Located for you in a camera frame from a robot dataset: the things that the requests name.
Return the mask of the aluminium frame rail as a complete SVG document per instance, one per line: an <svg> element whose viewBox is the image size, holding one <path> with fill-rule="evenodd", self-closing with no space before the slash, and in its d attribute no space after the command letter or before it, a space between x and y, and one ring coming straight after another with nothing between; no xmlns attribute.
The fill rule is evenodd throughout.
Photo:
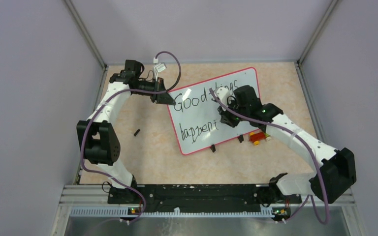
<svg viewBox="0 0 378 236"><path fill-rule="evenodd" d="M316 213L324 204L304 196L261 204L266 184L139 185L148 203L112 204L109 186L67 185L62 191L53 236L365 236L354 195L347 190L330 205L329 224Z"/></svg>

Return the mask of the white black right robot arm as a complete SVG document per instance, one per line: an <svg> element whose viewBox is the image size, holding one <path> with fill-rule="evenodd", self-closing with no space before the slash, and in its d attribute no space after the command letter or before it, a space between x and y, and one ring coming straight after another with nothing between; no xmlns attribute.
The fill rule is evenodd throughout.
<svg viewBox="0 0 378 236"><path fill-rule="evenodd" d="M219 87L210 89L219 104L220 121L232 128L247 121L272 138L284 143L311 167L307 174L280 174L271 181L269 197L276 203L289 195L314 195L329 204L334 203L357 181L355 156L348 149L337 149L315 138L295 124L279 107L262 104L251 86L230 92Z"/></svg>

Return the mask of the pink framed whiteboard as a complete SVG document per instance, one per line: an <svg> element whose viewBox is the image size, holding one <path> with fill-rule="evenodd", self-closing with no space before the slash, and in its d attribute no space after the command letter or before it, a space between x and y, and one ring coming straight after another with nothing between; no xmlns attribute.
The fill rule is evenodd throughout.
<svg viewBox="0 0 378 236"><path fill-rule="evenodd" d="M169 105L168 111L183 155L256 131L248 122L241 122L235 128L221 123L219 104L209 92L221 87L234 92L245 85L252 86L256 95L260 95L255 68L248 67L169 92L175 105Z"/></svg>

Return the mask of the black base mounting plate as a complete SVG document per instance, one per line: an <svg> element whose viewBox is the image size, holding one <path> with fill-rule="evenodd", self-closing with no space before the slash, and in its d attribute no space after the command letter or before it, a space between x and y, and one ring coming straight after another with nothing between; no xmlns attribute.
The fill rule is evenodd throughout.
<svg viewBox="0 0 378 236"><path fill-rule="evenodd" d="M136 205L145 212L259 212L264 207L300 204L297 195L284 196L275 186L257 184L146 184L129 189L111 188L107 202Z"/></svg>

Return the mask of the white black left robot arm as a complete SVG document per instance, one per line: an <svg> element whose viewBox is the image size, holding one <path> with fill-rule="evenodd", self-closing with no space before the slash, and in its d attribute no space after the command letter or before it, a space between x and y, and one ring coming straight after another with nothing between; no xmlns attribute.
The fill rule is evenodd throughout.
<svg viewBox="0 0 378 236"><path fill-rule="evenodd" d="M136 201L138 190L132 186L134 176L120 160L121 145L113 123L133 94L148 96L155 104L175 105L163 78L158 76L166 69L165 64L160 63L157 57L153 62L153 78L146 80L140 77L144 65L136 60L126 60L124 69L109 79L106 93L96 110L76 126L81 164L88 160L97 165L100 168L97 173L111 179L112 185L120 189L120 198L126 203Z"/></svg>

